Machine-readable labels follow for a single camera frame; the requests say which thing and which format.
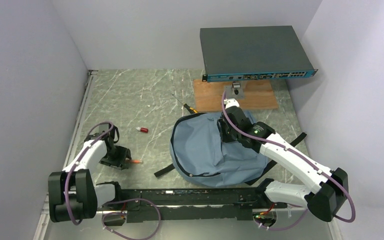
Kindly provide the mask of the orange pen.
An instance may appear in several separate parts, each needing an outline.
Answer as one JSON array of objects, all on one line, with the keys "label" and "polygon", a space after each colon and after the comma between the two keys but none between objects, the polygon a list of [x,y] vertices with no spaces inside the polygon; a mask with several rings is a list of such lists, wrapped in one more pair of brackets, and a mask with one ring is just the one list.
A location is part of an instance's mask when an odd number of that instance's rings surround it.
[{"label": "orange pen", "polygon": [[140,159],[127,159],[125,162],[127,164],[143,164],[143,161]]}]

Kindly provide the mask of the blue student backpack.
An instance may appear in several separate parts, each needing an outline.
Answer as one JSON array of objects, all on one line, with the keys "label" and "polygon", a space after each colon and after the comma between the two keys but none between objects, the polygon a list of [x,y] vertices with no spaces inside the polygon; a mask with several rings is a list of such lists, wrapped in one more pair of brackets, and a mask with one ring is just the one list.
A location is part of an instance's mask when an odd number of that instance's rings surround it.
[{"label": "blue student backpack", "polygon": [[221,112],[200,112],[179,118],[172,129],[169,151],[172,164],[154,173],[160,178],[172,170],[188,182],[211,188],[256,183],[277,163],[243,147],[222,142]]}]

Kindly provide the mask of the red white glue stick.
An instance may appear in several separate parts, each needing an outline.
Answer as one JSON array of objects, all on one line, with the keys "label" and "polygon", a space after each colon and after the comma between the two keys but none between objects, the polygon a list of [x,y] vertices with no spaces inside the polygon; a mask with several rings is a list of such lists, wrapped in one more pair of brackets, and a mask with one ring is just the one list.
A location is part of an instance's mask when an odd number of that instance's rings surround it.
[{"label": "red white glue stick", "polygon": [[138,132],[142,132],[142,133],[148,133],[149,130],[145,127],[136,127],[135,128]]}]

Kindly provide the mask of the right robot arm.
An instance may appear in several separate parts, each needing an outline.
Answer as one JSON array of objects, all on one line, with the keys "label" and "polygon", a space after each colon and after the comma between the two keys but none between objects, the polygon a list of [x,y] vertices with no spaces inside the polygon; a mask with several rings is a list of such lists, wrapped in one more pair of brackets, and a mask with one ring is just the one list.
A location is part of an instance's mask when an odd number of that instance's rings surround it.
[{"label": "right robot arm", "polygon": [[306,207],[316,218],[331,222],[334,218],[351,223],[356,218],[349,194],[348,173],[338,167],[324,166],[287,143],[272,127],[252,123],[234,99],[222,104],[220,117],[224,142],[238,142],[259,156],[268,157],[298,177],[302,184],[264,180],[255,194],[256,203],[267,208],[272,203]]}]

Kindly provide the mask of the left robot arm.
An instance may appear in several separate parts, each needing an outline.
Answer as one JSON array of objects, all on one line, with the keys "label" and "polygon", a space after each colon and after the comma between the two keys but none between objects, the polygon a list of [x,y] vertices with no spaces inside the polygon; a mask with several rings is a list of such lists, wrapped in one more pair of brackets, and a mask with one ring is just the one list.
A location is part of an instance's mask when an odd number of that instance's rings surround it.
[{"label": "left robot arm", "polygon": [[117,210],[124,203],[117,181],[95,184],[92,173],[98,164],[127,169],[132,160],[131,151],[117,145],[120,133],[112,122],[98,123],[93,129],[98,132],[90,130],[87,133],[73,161],[48,177],[49,217],[53,223],[71,221],[79,225],[84,219],[94,218],[100,207]]}]

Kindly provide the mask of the yellow black screwdriver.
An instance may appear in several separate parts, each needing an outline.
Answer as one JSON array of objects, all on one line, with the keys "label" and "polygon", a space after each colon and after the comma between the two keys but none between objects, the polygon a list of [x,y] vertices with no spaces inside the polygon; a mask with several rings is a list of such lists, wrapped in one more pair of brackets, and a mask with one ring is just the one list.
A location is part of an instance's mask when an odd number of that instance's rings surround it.
[{"label": "yellow black screwdriver", "polygon": [[172,96],[182,104],[183,108],[186,109],[190,114],[197,114],[198,111],[196,109],[194,109],[193,107],[189,106],[188,104],[184,103],[183,101],[181,101],[177,96],[175,96],[174,94],[172,94]]}]

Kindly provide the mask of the wooden board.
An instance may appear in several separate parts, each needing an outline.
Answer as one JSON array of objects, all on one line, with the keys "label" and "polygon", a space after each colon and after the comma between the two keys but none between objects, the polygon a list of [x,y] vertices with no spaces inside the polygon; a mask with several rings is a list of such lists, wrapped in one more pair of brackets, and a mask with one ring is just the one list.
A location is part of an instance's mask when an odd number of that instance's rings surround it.
[{"label": "wooden board", "polygon": [[[206,82],[193,81],[195,109],[199,112],[220,112],[224,86],[233,81]],[[244,99],[237,99],[243,110],[277,109],[278,103],[269,80],[248,80],[241,82]]]}]

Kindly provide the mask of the metal stand mount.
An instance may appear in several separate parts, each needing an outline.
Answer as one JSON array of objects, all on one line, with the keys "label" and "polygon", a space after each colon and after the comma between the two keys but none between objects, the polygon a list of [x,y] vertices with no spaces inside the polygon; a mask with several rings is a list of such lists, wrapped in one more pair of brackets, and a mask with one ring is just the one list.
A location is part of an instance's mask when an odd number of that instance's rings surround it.
[{"label": "metal stand mount", "polygon": [[229,85],[225,85],[224,91],[226,99],[240,100],[245,98],[244,89],[238,81],[233,81]]}]

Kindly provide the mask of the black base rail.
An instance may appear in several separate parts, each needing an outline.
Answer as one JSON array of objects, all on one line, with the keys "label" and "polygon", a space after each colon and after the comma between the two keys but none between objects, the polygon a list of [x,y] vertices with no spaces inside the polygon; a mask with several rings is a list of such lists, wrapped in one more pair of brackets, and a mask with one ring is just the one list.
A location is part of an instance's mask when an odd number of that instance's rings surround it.
[{"label": "black base rail", "polygon": [[251,221],[259,212],[284,209],[255,187],[116,189],[116,200],[101,207],[125,214],[127,223],[171,220],[236,219]]}]

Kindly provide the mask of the grey network switch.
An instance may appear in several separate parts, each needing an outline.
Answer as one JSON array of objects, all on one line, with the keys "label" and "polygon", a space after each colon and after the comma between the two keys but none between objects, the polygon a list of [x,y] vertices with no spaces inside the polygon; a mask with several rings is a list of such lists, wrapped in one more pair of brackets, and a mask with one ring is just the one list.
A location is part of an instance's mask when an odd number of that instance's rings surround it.
[{"label": "grey network switch", "polygon": [[291,25],[201,28],[204,82],[313,77],[310,62]]}]

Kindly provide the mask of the aluminium side rail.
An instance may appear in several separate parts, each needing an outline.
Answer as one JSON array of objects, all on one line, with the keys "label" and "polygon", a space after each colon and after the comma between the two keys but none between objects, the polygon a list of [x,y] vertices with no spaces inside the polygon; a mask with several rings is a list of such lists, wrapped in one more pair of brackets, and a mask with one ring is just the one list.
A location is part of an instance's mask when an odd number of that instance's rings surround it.
[{"label": "aluminium side rail", "polygon": [[[90,97],[92,95],[92,90],[95,83],[95,78],[98,74],[98,70],[88,70],[87,81],[84,86],[84,95],[79,107],[79,111],[76,116],[76,122],[74,125],[73,134],[70,140],[70,144],[67,150],[67,154],[64,160],[62,168],[65,168],[69,163],[75,158],[75,153],[77,149],[78,142],[80,140],[80,135],[85,121],[85,112],[88,108]],[[50,214],[49,214],[49,194],[46,194],[43,207],[41,209],[40,217],[38,224],[36,226],[35,234],[33,240],[44,240],[50,227]]]}]

